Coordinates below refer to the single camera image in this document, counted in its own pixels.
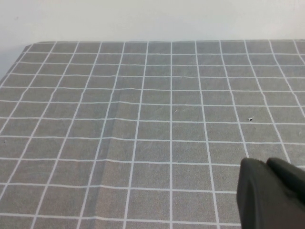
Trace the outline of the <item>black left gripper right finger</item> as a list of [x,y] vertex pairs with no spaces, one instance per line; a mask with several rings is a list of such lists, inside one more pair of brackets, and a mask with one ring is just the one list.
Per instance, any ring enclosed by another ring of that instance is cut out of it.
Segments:
[[280,193],[276,197],[275,209],[283,229],[305,227],[305,172],[279,158],[269,158],[268,167],[275,174]]

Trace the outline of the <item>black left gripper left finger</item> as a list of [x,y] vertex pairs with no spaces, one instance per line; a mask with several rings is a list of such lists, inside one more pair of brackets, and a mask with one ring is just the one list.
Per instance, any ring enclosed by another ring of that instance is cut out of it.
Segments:
[[278,158],[241,161],[236,200],[243,229],[295,227],[295,193],[285,185],[294,172],[293,165]]

